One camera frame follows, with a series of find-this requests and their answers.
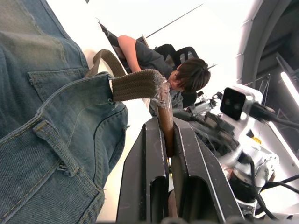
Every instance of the dark hair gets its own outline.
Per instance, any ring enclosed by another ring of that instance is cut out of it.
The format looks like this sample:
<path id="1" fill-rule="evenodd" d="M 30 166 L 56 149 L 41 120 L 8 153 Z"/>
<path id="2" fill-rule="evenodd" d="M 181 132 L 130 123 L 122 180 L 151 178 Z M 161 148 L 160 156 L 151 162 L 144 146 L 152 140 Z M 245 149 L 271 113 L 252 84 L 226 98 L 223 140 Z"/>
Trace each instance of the dark hair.
<path id="1" fill-rule="evenodd" d="M 176 79 L 181 80 L 179 87 L 184 92 L 196 92 L 204 88 L 211 77 L 207 68 L 207 63 L 200 58 L 190 58 L 183 62 L 176 76 Z"/>

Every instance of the bare arm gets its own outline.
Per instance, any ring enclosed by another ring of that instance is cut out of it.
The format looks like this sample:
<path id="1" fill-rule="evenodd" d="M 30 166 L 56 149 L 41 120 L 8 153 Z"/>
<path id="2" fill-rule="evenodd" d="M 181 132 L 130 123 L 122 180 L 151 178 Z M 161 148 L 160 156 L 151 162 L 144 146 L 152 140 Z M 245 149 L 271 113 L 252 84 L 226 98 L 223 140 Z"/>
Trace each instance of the bare arm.
<path id="1" fill-rule="evenodd" d="M 132 72 L 141 71 L 135 49 L 136 40 L 125 35 L 118 37 L 117 40 Z"/>

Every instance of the ceiling light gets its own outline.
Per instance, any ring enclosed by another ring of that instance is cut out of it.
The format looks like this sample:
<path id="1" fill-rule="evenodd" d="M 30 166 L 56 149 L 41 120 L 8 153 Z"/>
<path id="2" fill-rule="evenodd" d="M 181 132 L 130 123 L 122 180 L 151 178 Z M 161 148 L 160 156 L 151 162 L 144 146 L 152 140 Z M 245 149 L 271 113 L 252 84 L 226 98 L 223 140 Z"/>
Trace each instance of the ceiling light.
<path id="1" fill-rule="evenodd" d="M 280 73 L 280 76 L 281 76 L 282 80 L 284 81 L 286 87 L 288 88 L 288 91 L 290 92 L 290 94 L 292 95 L 292 97 L 294 98 L 295 102 L 297 103 L 297 105 L 299 107 L 299 94 L 298 94 L 295 86 L 293 85 L 290 78 L 288 77 L 288 75 L 285 72 Z"/>
<path id="2" fill-rule="evenodd" d="M 295 156 L 294 152 L 292 151 L 292 149 L 289 147 L 289 145 L 286 143 L 285 139 L 282 137 L 281 133 L 279 132 L 279 130 L 276 128 L 276 126 L 270 121 L 269 122 L 269 126 L 271 127 L 271 129 L 273 130 L 273 132 L 276 134 L 277 138 L 279 139 L 279 141 L 281 142 L 281 144 L 285 147 L 287 153 L 290 155 L 290 157 L 293 159 L 294 163 L 297 165 L 297 167 L 299 168 L 299 160 L 298 158 Z"/>

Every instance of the brown leather strap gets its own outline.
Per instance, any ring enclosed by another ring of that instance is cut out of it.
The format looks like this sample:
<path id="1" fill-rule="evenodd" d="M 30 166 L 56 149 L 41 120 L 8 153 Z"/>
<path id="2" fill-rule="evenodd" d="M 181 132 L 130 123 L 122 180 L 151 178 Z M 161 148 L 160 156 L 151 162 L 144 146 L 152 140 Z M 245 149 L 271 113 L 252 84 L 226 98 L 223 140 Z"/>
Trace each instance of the brown leather strap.
<path id="1" fill-rule="evenodd" d="M 100 60 L 103 59 L 113 72 L 113 101 L 121 102 L 139 98 L 158 99 L 158 114 L 164 133 L 167 157 L 173 156 L 173 116 L 169 86 L 165 78 L 152 69 L 142 70 L 126 75 L 118 59 L 109 50 L 100 50 L 93 58 L 94 66 L 85 77 L 98 73 Z"/>

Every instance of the denim fabric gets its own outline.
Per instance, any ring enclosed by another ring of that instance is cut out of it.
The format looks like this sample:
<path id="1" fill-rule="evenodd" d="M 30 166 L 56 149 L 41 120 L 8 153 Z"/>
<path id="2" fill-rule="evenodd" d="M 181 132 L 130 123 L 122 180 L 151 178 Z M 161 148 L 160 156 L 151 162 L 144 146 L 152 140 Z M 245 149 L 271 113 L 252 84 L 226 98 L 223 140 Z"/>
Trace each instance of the denim fabric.
<path id="1" fill-rule="evenodd" d="M 46 1 L 0 1 L 0 223 L 94 223 L 128 111 Z"/>

